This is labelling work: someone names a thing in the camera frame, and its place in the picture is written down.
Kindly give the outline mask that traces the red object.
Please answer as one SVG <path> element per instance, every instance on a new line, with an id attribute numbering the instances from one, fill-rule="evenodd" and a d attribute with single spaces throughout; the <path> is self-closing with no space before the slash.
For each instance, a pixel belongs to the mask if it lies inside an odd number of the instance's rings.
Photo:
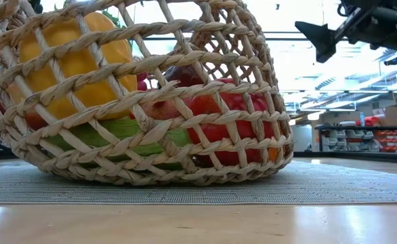
<path id="1" fill-rule="evenodd" d="M 379 118 L 376 116 L 365 117 L 364 120 L 365 127 L 379 127 L 381 125 Z M 356 126 L 360 126 L 360 119 L 356 121 Z"/>

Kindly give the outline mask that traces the yellow bell pepper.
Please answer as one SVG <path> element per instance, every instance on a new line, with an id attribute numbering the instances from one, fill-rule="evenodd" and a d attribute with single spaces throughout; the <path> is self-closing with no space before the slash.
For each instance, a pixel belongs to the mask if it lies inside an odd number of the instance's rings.
<path id="1" fill-rule="evenodd" d="M 90 31 L 108 31 L 115 27 L 114 23 L 99 12 L 92 12 L 84 17 Z M 42 30 L 48 46 L 62 45 L 78 39 L 81 36 L 79 25 L 72 19 L 57 24 L 52 24 Z M 131 48 L 126 40 L 112 41 L 102 46 L 102 53 L 110 64 L 126 63 L 133 60 Z M 34 34 L 30 34 L 19 42 L 19 62 L 28 62 L 41 54 L 41 48 Z M 88 48 L 76 52 L 69 52 L 58 60 L 60 70 L 66 78 L 82 75 L 97 69 L 96 61 Z M 126 75 L 119 79 L 121 85 L 129 91 L 138 88 L 135 75 Z M 34 92 L 43 91 L 57 83 L 49 66 L 32 72 L 26 78 L 26 84 Z M 84 85 L 74 93 L 86 107 L 108 103 L 117 98 L 107 81 Z M 52 101 L 47 107 L 48 111 L 57 119 L 69 117 L 77 112 L 68 98 L 62 97 Z"/>

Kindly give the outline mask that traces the woven wicker basket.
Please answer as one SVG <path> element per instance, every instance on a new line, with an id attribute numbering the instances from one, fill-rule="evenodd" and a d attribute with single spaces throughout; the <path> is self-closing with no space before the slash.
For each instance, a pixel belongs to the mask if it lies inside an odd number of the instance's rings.
<path id="1" fill-rule="evenodd" d="M 119 19 L 121 27 L 90 31 L 84 17 L 106 9 Z M 52 24 L 76 20 L 81 36 L 71 42 L 50 47 L 42 30 Z M 19 62 L 19 42 L 34 34 L 41 54 Z M 145 37 L 174 34 L 175 41 L 150 41 Z M 110 64 L 102 46 L 112 41 L 128 41 L 133 60 Z M 66 78 L 58 60 L 69 52 L 88 48 L 97 69 Z M 172 66 L 192 65 L 204 81 L 200 85 L 178 87 L 167 81 Z M 43 91 L 32 91 L 26 78 L 49 66 L 57 83 Z M 129 91 L 119 79 L 148 73 L 146 91 Z M 84 85 L 107 81 L 116 99 L 86 107 L 74 93 Z M 231 110 L 222 92 L 241 94 L 246 110 Z M 262 94 L 268 110 L 256 111 L 251 94 Z M 218 113 L 194 115 L 189 108 L 193 98 L 210 95 L 220 108 Z M 57 119 L 47 109 L 52 101 L 66 97 L 77 109 L 69 117 Z M 181 116 L 155 120 L 141 107 L 146 102 L 173 100 Z M 0 141 L 12 152 L 41 171 L 65 178 L 109 184 L 155 185 L 189 182 L 196 185 L 242 182 L 277 173 L 293 158 L 293 132 L 284 100 L 278 90 L 273 59 L 264 34 L 242 0 L 77 0 L 66 7 L 44 12 L 41 0 L 0 0 Z M 31 129 L 24 113 L 32 109 L 48 125 Z M 135 119 L 141 132 L 118 139 L 99 121 Z M 239 136 L 236 122 L 251 122 L 255 138 Z M 264 137 L 264 121 L 271 122 L 274 135 Z M 70 132 L 88 123 L 108 145 L 92 148 Z M 225 125 L 230 137 L 208 141 L 202 124 Z M 167 135 L 172 129 L 188 131 L 191 143 L 174 144 Z M 60 135 L 74 149 L 64 151 L 47 141 Z M 158 143 L 164 152 L 140 156 L 133 147 Z M 277 148 L 275 161 L 268 149 Z M 260 162 L 247 161 L 246 150 L 260 151 Z M 239 164 L 224 166 L 215 153 L 238 153 Z M 212 167 L 197 158 L 209 155 Z M 180 170 L 156 167 L 180 163 Z"/>

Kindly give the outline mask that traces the dark red vegetable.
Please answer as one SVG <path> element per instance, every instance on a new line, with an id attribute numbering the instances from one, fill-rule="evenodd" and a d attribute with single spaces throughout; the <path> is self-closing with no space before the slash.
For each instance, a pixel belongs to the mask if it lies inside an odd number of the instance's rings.
<path id="1" fill-rule="evenodd" d="M 178 87 L 190 87 L 204 83 L 192 65 L 172 66 L 165 72 L 165 78 L 167 81 L 179 81 Z"/>

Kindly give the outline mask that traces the large red apple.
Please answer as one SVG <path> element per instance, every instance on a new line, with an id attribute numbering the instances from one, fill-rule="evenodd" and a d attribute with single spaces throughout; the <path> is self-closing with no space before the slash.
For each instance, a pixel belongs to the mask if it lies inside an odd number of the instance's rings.
<path id="1" fill-rule="evenodd" d="M 244 104 L 241 94 L 222 92 L 220 96 L 223 98 L 224 102 L 231 110 L 247 109 L 247 106 Z M 268 110 L 266 99 L 262 94 L 251 94 L 250 97 L 252 99 L 253 106 L 256 111 Z M 189 104 L 189 108 L 192 110 L 194 115 L 212 114 L 212 113 L 218 113 L 220 111 L 220 108 L 217 106 L 217 104 L 210 95 L 198 96 L 193 98 Z M 274 135 L 271 122 L 264 121 L 263 124 L 264 124 L 264 137 L 271 138 Z M 237 121 L 236 127 L 239 136 L 242 139 L 256 137 L 251 122 Z M 206 135 L 208 141 L 210 142 L 216 142 L 223 138 L 228 139 L 230 137 L 225 125 L 215 125 L 215 124 L 207 123 L 207 124 L 202 124 L 201 128 L 204 134 Z M 217 151 L 215 155 L 220 161 L 220 163 L 224 166 L 239 164 L 239 158 L 237 152 Z M 246 156 L 247 156 L 247 161 L 249 163 L 260 162 L 262 160 L 260 151 L 256 149 L 247 149 Z M 204 163 L 206 166 L 208 167 L 213 166 L 213 163 L 209 155 L 198 155 L 197 158 L 199 159 L 200 162 Z"/>

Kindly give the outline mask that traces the red apple with yellow patch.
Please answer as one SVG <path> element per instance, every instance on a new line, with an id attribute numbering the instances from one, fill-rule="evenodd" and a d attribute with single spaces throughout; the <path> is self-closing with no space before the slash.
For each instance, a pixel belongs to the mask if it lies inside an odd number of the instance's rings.
<path id="1" fill-rule="evenodd" d="M 181 116 L 173 100 L 141 104 L 145 114 L 155 120 L 173 119 Z"/>

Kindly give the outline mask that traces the light green leafy vegetable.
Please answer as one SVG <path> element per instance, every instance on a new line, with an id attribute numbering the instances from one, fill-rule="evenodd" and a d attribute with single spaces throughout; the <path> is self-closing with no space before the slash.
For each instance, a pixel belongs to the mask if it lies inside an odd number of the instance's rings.
<path id="1" fill-rule="evenodd" d="M 120 140 L 134 136 L 141 132 L 141 129 L 135 119 L 122 118 L 103 120 L 99 121 L 99 123 Z M 70 128 L 70 132 L 92 148 L 99 148 L 108 145 L 108 141 L 103 139 L 103 137 L 88 123 L 72 127 Z M 186 144 L 191 143 L 188 131 L 186 129 L 172 129 L 167 132 L 167 135 L 170 140 L 179 147 L 183 147 Z M 74 149 L 60 135 L 49 137 L 47 138 L 47 141 L 59 146 L 64 151 Z M 161 145 L 155 142 L 149 145 L 133 147 L 132 151 L 139 154 L 140 156 L 147 157 L 150 155 L 163 153 L 164 149 Z M 180 163 L 161 163 L 156 165 L 156 167 L 166 170 L 180 170 L 182 168 Z"/>

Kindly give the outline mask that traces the purple grape bunch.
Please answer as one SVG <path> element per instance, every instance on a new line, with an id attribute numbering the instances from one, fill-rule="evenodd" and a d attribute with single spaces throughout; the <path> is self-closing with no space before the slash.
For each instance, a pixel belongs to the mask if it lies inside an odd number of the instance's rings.
<path id="1" fill-rule="evenodd" d="M 137 82 L 138 82 L 138 90 L 146 91 L 148 89 L 147 88 L 147 84 L 145 82 L 147 77 L 148 77 L 148 73 L 146 73 L 146 72 L 143 72 L 143 73 L 140 73 L 140 74 L 136 75 Z"/>

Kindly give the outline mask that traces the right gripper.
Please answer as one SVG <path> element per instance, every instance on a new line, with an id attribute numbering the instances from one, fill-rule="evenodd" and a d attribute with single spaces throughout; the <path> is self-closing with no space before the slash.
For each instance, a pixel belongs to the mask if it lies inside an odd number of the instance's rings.
<path id="1" fill-rule="evenodd" d="M 393 47 L 393 30 L 387 20 L 387 11 L 394 6 L 394 0 L 340 0 L 337 13 L 346 17 L 336 29 L 296 21 L 295 27 L 316 48 L 316 61 L 325 63 L 336 52 L 336 43 L 347 38 L 349 43 L 369 43 L 371 47 Z"/>

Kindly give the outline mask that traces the grey woven placemat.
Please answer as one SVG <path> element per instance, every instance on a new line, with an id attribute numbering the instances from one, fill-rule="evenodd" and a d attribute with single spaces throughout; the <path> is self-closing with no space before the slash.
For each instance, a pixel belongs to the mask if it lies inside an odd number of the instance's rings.
<path id="1" fill-rule="evenodd" d="M 240 183 L 114 186 L 72 181 L 35 166 L 0 167 L 0 204 L 325 205 L 397 203 L 397 174 L 295 161 L 277 174 Z"/>

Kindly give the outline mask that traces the black overhead bar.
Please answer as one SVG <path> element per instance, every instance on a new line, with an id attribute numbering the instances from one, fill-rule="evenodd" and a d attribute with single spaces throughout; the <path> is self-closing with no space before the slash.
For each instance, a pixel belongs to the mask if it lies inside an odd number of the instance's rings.
<path id="1" fill-rule="evenodd" d="M 265 31 L 264 38 L 266 41 L 307 41 L 308 39 L 301 32 L 283 32 L 283 31 Z M 175 41 L 174 34 L 159 35 L 145 37 L 145 40 L 150 41 Z"/>

